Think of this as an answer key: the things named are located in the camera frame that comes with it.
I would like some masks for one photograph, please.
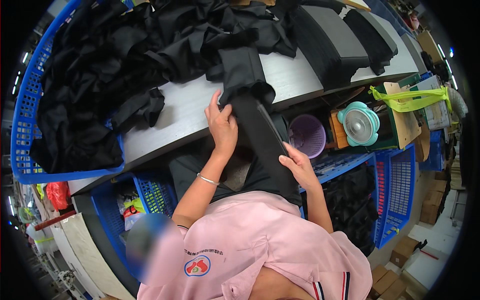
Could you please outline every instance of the pink polo shirt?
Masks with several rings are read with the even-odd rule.
[[[317,300],[365,300],[372,287],[367,258],[343,232],[328,234],[275,194],[221,199],[190,229],[179,228],[183,270],[163,287],[141,284],[137,299],[247,300],[262,266]]]

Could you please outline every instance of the printed company logo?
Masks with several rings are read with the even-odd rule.
[[[187,262],[184,270],[187,276],[203,276],[210,271],[210,259],[205,255],[199,255]]]

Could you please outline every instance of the woman's left hand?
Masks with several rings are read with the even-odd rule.
[[[221,91],[218,89],[205,108],[208,128],[215,141],[214,153],[228,161],[235,150],[238,140],[237,120],[232,116],[232,105],[227,104],[220,112],[217,101]]]

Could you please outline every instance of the purple plastic basket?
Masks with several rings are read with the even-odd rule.
[[[288,127],[290,145],[305,153],[308,158],[317,157],[325,148],[326,133],[322,123],[312,115],[299,115]]]

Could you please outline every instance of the black pants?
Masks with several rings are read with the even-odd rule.
[[[278,133],[282,137],[282,140],[288,142],[287,121],[279,114],[273,114],[271,118]],[[200,147],[189,147],[187,151],[188,153],[181,154],[177,158],[171,160],[168,165],[173,177],[178,200],[183,197],[187,189],[197,177],[197,173],[203,169],[208,160],[208,156],[202,155]],[[250,191],[265,191],[280,195],[276,183],[268,175],[257,156],[253,158],[242,189],[236,192],[231,190],[225,184],[220,183],[216,188],[215,194],[210,203],[228,196]],[[299,207],[301,206],[299,192],[286,198],[286,200]]]

